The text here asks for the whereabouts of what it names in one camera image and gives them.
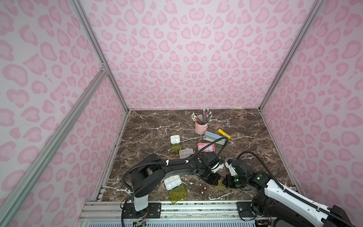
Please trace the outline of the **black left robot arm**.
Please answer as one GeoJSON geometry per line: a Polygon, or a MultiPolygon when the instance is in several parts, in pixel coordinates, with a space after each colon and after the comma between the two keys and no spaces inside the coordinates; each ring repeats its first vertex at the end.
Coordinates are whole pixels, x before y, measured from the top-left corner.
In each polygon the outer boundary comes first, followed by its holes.
{"type": "Polygon", "coordinates": [[[192,154],[184,159],[160,159],[151,154],[128,170],[123,184],[131,192],[131,201],[136,211],[148,207],[148,195],[168,177],[176,175],[196,175],[209,185],[218,185],[221,175],[217,169],[222,160],[216,153],[192,154]]]}

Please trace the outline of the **pink red rectangular pillbox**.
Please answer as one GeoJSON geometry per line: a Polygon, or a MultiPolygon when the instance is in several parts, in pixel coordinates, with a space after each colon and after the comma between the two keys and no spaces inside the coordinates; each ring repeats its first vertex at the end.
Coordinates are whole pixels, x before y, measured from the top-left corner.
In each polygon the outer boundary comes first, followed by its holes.
{"type": "Polygon", "coordinates": [[[209,144],[209,143],[198,143],[197,144],[197,149],[198,151],[201,150],[202,153],[209,153],[209,152],[215,152],[215,145],[214,144],[209,144]]]}

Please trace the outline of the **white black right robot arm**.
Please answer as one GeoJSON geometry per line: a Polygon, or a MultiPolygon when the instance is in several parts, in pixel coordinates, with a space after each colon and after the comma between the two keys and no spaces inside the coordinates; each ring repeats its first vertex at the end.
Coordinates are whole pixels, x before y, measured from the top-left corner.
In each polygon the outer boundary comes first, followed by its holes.
{"type": "Polygon", "coordinates": [[[256,193],[250,211],[255,216],[270,216],[294,227],[352,227],[346,212],[334,205],[310,200],[288,187],[279,186],[262,171],[241,175],[226,175],[222,184],[227,188],[248,187],[256,193]]]}

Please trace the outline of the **small dark red pillbox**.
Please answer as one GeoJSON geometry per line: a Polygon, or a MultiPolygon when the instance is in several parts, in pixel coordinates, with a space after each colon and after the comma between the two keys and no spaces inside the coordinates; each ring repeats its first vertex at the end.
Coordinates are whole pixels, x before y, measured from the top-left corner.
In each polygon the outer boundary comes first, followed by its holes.
{"type": "Polygon", "coordinates": [[[199,193],[201,195],[206,195],[208,193],[208,187],[206,185],[202,185],[199,189],[199,193]]]}

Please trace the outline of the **small yellow pillbox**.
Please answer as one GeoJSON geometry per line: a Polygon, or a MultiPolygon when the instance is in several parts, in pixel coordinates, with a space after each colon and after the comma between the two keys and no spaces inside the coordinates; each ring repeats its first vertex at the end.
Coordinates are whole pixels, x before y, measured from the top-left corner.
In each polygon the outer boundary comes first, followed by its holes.
{"type": "Polygon", "coordinates": [[[216,187],[217,188],[226,188],[226,186],[223,184],[223,180],[219,180],[218,185],[216,187]]]}

